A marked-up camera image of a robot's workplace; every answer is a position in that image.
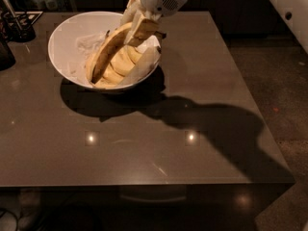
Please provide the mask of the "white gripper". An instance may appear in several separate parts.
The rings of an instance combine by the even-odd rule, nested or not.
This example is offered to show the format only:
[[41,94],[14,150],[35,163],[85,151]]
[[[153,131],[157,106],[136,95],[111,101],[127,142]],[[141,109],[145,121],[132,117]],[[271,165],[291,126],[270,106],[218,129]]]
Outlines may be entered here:
[[176,14],[187,1],[129,0],[120,19],[121,25],[132,22],[131,29],[126,36],[124,44],[134,47],[143,44],[159,29],[159,23],[154,20]]

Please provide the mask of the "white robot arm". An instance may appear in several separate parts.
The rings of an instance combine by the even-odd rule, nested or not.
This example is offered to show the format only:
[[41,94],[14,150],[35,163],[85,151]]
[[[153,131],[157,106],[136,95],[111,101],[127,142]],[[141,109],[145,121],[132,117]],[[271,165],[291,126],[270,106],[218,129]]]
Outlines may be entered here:
[[[143,16],[151,22],[176,14],[188,0],[129,0],[121,24]],[[297,41],[308,52],[308,0],[269,0]]]

